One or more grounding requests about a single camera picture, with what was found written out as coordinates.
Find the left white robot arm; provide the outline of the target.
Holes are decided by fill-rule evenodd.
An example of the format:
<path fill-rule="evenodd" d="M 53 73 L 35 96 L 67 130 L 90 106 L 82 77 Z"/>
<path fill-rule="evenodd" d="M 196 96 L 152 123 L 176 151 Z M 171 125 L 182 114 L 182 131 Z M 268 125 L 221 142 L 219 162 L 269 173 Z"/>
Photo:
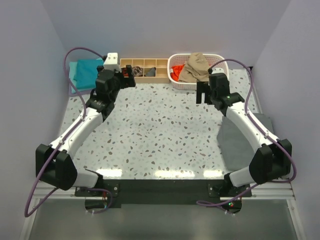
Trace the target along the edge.
<path fill-rule="evenodd" d="M 36 175 L 40 181 L 65 191 L 72 187 L 85 188 L 92 196 L 103 192 L 103 177 L 92 170 L 78 170 L 73 158 L 89 135 L 111 114 L 119 91 L 136 86 L 131 65 L 126 65 L 126 75 L 104 66 L 98 66 L 97 71 L 95 88 L 78 118 L 56 140 L 48 145 L 40 144 L 35 151 Z"/>

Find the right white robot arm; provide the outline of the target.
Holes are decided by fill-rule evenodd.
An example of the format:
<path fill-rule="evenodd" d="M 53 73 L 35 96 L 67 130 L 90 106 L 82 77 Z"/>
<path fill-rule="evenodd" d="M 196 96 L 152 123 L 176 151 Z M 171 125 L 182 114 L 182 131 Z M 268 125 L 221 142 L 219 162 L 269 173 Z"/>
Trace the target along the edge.
<path fill-rule="evenodd" d="M 248 166 L 230 172 L 218 188 L 219 195 L 233 197 L 241 187 L 264 184 L 291 172 L 292 144 L 271 133 L 247 108 L 244 98 L 230 91 L 224 73 L 209 75 L 208 82 L 197 82 L 196 103 L 214 105 L 244 135 L 254 152 Z"/>

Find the beige t shirt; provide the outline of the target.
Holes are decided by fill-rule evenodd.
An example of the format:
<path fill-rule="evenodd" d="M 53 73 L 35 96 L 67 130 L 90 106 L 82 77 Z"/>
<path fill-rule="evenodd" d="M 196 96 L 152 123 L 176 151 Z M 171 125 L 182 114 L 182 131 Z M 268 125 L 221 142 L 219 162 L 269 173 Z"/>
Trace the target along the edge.
<path fill-rule="evenodd" d="M 207 82 L 209 67 L 209 63 L 202 53 L 191 53 L 179 74 L 178 81 L 183 83 Z"/>

